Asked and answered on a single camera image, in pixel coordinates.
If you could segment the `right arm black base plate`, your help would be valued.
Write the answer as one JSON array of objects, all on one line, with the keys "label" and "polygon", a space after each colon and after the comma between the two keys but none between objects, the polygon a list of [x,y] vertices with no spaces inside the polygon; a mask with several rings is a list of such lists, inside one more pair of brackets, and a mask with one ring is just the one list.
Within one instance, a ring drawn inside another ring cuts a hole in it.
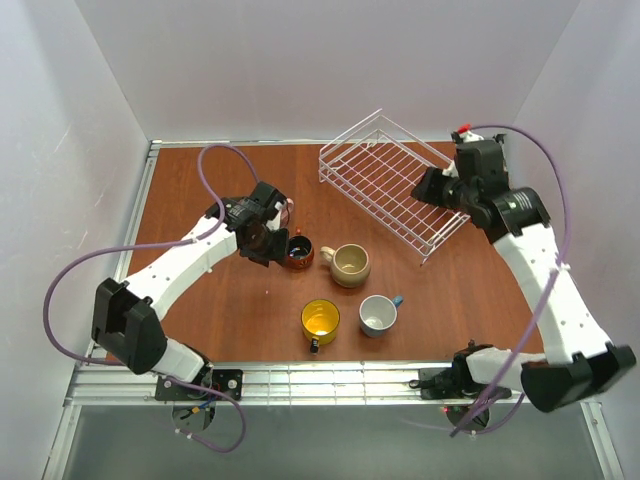
[{"label": "right arm black base plate", "polygon": [[446,400],[476,398],[477,388],[457,367],[444,369],[421,368],[418,378],[408,386],[420,391],[423,400]]}]

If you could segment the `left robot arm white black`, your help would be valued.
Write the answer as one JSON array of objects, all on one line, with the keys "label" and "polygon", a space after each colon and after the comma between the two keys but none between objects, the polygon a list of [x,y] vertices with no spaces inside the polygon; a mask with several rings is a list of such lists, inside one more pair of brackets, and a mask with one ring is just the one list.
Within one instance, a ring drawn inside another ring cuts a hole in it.
[{"label": "left robot arm white black", "polygon": [[161,322],[182,294],[234,254],[263,266],[285,264],[289,231],[281,216],[287,207],[286,196],[265,182],[245,197],[220,199],[178,245],[124,280],[108,278],[97,287],[92,339],[136,375],[204,385],[212,363],[167,337]]}]

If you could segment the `dark brown glazed mug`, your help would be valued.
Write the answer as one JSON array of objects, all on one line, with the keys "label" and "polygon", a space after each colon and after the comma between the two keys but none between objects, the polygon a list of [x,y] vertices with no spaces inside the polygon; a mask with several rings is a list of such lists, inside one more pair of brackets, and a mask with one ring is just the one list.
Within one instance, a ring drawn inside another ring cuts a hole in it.
[{"label": "dark brown glazed mug", "polygon": [[314,260],[314,247],[311,240],[297,228],[289,238],[285,267],[290,270],[303,270],[311,266]]}]

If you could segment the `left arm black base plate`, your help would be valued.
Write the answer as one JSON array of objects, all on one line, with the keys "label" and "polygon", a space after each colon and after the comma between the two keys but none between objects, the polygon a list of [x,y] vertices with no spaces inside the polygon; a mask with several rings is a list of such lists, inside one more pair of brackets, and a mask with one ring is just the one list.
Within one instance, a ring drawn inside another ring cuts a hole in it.
[{"label": "left arm black base plate", "polygon": [[[205,374],[200,384],[209,389],[220,391],[236,401],[242,397],[244,372],[241,369],[216,368]],[[159,378],[156,383],[154,398],[157,401],[192,401],[204,402],[210,395],[176,384],[172,380]]]}]

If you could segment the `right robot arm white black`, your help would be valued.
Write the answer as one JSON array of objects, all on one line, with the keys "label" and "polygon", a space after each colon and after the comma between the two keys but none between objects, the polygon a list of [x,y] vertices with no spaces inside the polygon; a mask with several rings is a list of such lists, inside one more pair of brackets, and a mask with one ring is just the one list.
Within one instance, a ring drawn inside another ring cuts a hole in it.
[{"label": "right robot arm white black", "polygon": [[484,231],[520,287],[543,341],[540,354],[470,343],[419,388],[445,398],[488,396],[502,387],[524,393],[548,413],[606,392],[635,367],[632,348],[615,345],[587,308],[539,195],[529,187],[511,188],[499,140],[457,139],[452,165],[428,168],[411,195],[459,210]]}]

